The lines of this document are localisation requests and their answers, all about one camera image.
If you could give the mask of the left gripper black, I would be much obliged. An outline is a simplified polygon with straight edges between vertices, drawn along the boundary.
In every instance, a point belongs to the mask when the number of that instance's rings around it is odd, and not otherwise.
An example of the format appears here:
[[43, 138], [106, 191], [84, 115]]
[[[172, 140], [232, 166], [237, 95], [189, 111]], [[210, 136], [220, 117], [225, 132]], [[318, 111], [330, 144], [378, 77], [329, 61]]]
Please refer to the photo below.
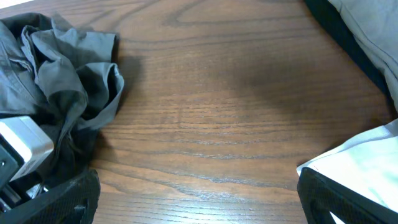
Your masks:
[[12, 180], [23, 165], [23, 158], [6, 142], [1, 143], [1, 213], [36, 198], [44, 185], [36, 172]]

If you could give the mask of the khaki shorts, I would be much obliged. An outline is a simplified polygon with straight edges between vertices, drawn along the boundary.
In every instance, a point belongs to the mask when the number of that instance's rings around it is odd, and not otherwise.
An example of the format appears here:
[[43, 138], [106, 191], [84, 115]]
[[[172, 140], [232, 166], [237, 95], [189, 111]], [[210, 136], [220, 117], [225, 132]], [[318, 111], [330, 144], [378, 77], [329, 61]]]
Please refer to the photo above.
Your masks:
[[397, 0], [329, 0], [381, 71], [397, 106]]

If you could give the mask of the grey shorts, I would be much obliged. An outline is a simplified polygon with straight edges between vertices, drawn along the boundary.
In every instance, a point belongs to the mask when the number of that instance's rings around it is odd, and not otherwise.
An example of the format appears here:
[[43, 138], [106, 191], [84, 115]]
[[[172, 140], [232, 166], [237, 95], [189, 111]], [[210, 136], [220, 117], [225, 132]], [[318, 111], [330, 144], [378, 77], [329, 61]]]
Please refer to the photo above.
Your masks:
[[60, 16], [1, 20], [1, 116], [30, 116], [53, 141], [38, 168], [45, 185], [86, 169], [99, 130], [116, 116], [124, 88], [113, 60], [116, 40]]

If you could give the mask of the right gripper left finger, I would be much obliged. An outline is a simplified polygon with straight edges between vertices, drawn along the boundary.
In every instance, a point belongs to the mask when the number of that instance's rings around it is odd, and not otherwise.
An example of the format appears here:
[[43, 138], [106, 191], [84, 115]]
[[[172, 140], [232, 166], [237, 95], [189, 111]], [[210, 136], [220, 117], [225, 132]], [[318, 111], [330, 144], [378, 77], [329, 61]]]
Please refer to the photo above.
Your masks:
[[100, 180], [95, 170], [86, 170], [1, 215], [1, 224], [91, 224], [100, 197]]

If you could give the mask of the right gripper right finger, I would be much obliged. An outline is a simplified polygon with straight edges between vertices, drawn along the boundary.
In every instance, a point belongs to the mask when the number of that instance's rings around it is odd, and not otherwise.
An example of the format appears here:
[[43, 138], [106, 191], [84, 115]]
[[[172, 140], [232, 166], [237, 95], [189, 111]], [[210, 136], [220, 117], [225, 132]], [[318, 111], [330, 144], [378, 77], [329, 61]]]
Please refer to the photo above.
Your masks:
[[310, 224], [334, 223], [333, 215], [343, 223], [394, 224], [394, 212], [321, 173], [305, 167], [302, 169], [297, 192]]

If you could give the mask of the white garment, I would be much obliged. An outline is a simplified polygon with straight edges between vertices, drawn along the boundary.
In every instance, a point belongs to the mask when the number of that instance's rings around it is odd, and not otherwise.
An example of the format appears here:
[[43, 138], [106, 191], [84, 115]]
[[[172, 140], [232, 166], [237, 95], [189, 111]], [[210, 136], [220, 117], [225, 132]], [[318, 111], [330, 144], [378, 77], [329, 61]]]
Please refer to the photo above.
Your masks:
[[397, 212], [397, 121], [357, 134], [299, 165], [299, 177], [305, 167]]

